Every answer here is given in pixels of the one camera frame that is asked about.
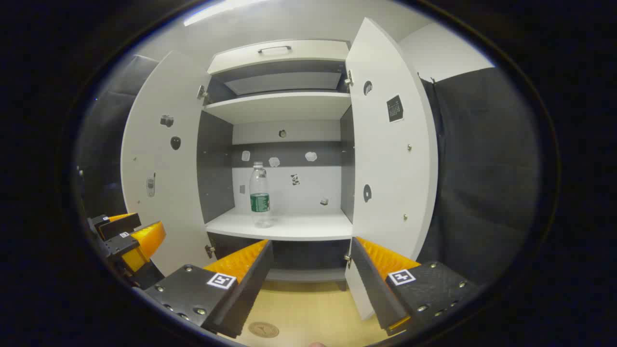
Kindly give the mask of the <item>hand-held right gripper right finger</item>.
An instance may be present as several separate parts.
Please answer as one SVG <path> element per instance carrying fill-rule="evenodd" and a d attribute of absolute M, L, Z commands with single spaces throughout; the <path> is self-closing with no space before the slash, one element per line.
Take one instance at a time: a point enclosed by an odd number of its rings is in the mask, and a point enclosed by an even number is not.
<path fill-rule="evenodd" d="M 420 264 L 357 237 L 350 243 L 350 263 L 390 336 L 432 329 L 480 293 L 478 285 L 441 262 Z"/>

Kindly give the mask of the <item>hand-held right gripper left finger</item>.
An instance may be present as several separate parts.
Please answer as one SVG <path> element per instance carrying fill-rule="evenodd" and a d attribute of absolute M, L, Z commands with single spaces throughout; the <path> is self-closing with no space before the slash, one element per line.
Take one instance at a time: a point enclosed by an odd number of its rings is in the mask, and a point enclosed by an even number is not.
<path fill-rule="evenodd" d="M 236 338 L 272 264 L 272 241 L 262 240 L 206 267 L 185 264 L 144 294 L 182 321 Z"/>

